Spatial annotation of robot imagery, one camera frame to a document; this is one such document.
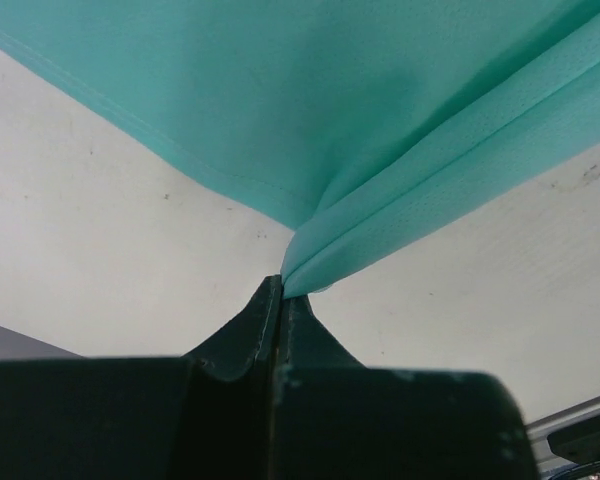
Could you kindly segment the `teal t-shirt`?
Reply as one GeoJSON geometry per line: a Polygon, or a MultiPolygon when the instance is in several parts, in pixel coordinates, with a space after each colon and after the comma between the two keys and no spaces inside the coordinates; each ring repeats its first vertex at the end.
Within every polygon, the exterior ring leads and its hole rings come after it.
{"type": "Polygon", "coordinates": [[[600,143],[600,1],[0,1],[0,49],[329,287],[600,143]]]}

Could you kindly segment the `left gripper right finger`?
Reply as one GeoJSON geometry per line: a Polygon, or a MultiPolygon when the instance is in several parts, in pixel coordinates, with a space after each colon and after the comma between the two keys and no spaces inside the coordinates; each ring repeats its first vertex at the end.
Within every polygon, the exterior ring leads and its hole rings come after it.
{"type": "Polygon", "coordinates": [[[280,366],[365,368],[316,318],[307,296],[284,300],[280,321],[280,366]]]}

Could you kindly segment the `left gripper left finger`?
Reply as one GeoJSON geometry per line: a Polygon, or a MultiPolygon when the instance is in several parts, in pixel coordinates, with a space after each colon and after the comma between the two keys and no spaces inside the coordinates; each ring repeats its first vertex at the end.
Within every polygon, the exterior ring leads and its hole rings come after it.
{"type": "Polygon", "coordinates": [[[246,306],[184,358],[218,381],[246,377],[272,349],[282,295],[281,276],[265,277],[246,306]]]}

